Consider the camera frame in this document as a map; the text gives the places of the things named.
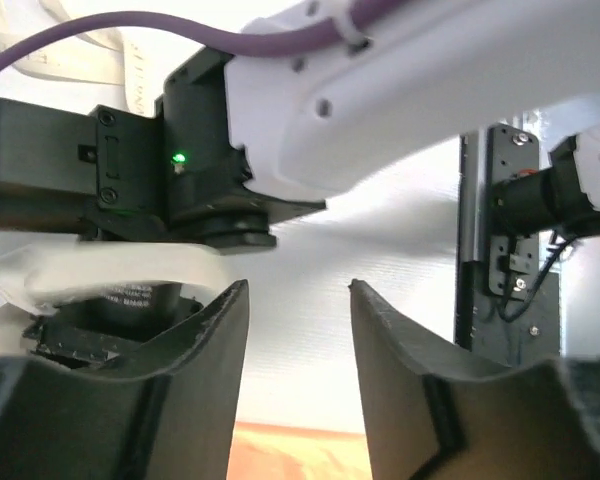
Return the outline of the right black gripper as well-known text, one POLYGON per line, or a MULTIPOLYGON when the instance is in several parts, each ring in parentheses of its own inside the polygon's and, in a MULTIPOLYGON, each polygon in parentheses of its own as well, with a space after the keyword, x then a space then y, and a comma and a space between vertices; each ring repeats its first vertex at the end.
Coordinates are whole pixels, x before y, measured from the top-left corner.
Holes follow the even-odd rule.
POLYGON ((0 231, 164 240, 158 118, 0 98, 0 231))

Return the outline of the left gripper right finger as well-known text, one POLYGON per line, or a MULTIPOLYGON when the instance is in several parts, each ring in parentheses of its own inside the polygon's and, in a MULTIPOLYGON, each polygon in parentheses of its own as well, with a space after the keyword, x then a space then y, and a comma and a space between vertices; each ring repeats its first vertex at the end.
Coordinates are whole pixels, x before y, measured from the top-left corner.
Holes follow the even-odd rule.
POLYGON ((600 479, 600 358, 511 368, 350 286, 376 479, 600 479))

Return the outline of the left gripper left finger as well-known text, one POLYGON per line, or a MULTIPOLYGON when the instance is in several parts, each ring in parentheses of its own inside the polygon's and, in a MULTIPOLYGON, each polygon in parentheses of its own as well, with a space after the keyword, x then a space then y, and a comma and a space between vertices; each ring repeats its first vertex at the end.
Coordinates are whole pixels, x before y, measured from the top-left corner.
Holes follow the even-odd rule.
POLYGON ((249 286, 98 369, 0 356, 0 479, 222 479, 249 286))

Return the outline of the orange beige wrapping paper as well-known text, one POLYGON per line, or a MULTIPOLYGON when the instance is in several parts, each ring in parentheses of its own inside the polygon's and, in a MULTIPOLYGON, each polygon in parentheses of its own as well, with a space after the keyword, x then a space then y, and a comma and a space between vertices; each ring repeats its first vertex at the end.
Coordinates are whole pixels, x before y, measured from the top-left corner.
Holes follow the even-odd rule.
POLYGON ((228 480, 370 480, 363 434, 238 423, 228 480))

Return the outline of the cream ribbon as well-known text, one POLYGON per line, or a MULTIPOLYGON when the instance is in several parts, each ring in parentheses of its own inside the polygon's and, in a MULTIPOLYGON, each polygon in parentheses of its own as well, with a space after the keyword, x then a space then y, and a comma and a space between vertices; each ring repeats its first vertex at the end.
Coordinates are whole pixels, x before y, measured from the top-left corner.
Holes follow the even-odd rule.
MULTIPOLYGON (((129 110, 152 113, 144 53, 116 29, 98 28, 87 41, 41 47, 20 61, 30 76, 121 85, 129 110)), ((190 285, 212 300, 233 281, 214 249, 185 244, 113 243, 95 246, 28 245, 0 256, 0 295, 31 314, 52 314, 58 304, 160 284, 190 285)))

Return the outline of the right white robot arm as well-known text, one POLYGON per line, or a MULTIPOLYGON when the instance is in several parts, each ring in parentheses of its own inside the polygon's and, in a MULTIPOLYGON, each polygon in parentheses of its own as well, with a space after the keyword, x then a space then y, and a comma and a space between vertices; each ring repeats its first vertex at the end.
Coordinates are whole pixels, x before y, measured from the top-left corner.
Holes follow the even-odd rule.
POLYGON ((0 53, 144 27, 201 50, 152 117, 0 98, 0 231, 275 246, 271 225, 447 137, 600 89, 600 1, 304 1, 243 32, 119 11, 0 53))

